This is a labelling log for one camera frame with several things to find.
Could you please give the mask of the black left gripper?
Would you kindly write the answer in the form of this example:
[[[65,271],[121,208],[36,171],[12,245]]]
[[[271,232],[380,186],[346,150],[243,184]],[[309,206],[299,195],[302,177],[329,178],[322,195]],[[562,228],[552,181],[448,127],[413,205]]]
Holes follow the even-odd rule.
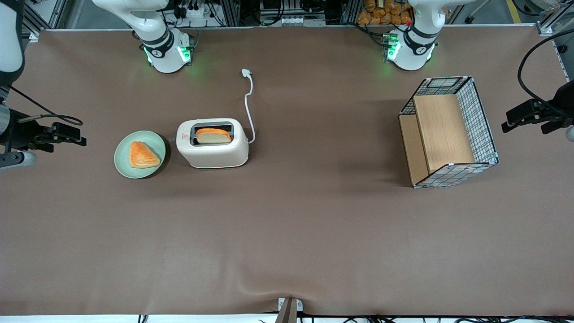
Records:
[[[501,125],[502,132],[508,133],[516,127],[546,121],[543,116],[543,109],[537,106],[538,103],[539,101],[537,100],[527,100],[507,111],[506,122]],[[568,118],[558,118],[541,125],[541,131],[544,135],[573,125],[574,80],[570,80],[557,89],[554,94],[554,107],[564,113]]]

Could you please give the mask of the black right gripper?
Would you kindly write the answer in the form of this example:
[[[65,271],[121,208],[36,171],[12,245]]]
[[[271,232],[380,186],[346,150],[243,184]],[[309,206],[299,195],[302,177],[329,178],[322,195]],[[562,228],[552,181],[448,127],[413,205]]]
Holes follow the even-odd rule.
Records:
[[[70,143],[82,147],[86,147],[87,139],[80,137],[74,139],[59,135],[81,135],[80,129],[77,127],[69,126],[65,123],[52,123],[51,127],[44,127],[37,123],[37,119],[42,118],[42,115],[28,116],[25,113],[17,112],[13,109],[8,109],[8,116],[6,128],[4,129],[4,151],[10,153],[12,149],[16,150],[40,150],[48,151],[48,145]],[[37,141],[38,135],[45,133],[50,134],[45,136],[46,143],[39,143]]]

